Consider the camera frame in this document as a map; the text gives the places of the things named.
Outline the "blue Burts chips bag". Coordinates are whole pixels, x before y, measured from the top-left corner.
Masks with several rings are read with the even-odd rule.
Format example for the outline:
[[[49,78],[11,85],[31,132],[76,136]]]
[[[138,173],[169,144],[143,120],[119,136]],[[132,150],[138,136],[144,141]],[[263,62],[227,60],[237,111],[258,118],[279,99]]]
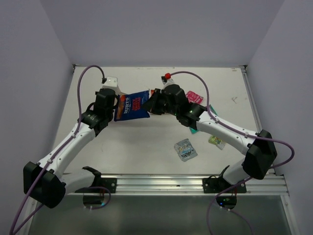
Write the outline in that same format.
[[[142,105],[148,99],[149,91],[119,95],[117,108],[114,113],[114,121],[149,118],[149,113],[142,109]]]

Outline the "lilac paper bag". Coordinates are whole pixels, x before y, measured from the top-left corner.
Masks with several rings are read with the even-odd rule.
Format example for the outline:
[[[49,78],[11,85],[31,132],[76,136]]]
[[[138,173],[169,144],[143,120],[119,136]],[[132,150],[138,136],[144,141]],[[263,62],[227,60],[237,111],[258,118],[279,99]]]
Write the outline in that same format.
[[[122,96],[122,95],[126,95],[127,93],[121,91],[120,87],[117,85],[116,88],[115,88],[115,94],[119,95],[119,96]]]

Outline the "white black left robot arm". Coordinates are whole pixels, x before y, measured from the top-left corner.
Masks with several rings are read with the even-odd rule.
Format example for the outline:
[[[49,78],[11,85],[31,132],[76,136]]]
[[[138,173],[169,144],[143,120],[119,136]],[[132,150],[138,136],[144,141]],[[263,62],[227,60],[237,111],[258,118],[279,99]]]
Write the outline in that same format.
[[[78,153],[108,126],[113,119],[114,90],[102,88],[96,93],[93,109],[87,109],[68,136],[39,162],[23,168],[23,190],[27,196],[48,208],[56,207],[65,195],[77,190],[104,191],[101,172],[89,166],[65,175]]]

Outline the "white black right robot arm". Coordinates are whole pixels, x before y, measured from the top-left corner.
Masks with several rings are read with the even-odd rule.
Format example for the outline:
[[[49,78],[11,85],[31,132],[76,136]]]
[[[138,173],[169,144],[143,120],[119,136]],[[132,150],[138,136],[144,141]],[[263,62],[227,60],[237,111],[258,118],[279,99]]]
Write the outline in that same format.
[[[239,134],[238,126],[231,123],[223,126],[224,119],[210,114],[209,109],[200,104],[189,102],[184,90],[177,84],[163,90],[155,89],[142,108],[155,115],[174,115],[183,126],[220,138],[244,155],[239,162],[227,166],[217,178],[205,180],[214,192],[229,192],[235,184],[249,177],[264,179],[277,156],[268,131],[254,133],[247,130]]]

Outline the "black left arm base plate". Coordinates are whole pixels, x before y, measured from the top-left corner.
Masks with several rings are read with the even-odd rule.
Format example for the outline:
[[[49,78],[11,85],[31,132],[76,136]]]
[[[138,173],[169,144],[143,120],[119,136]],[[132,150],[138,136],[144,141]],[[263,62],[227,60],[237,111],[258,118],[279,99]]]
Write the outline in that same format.
[[[100,177],[90,187],[83,189],[83,192],[105,194],[107,191],[103,188],[106,188],[110,193],[116,193],[117,179]]]

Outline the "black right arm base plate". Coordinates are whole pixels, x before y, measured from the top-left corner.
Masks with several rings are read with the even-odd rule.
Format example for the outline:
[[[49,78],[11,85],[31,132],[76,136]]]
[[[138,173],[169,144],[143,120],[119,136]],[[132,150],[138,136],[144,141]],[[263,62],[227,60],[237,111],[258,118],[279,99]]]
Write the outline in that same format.
[[[231,187],[231,184],[224,180],[222,177],[209,176],[202,179],[202,188],[204,193],[220,193],[221,191]],[[227,193],[247,193],[246,185],[236,186],[232,190],[228,190]]]

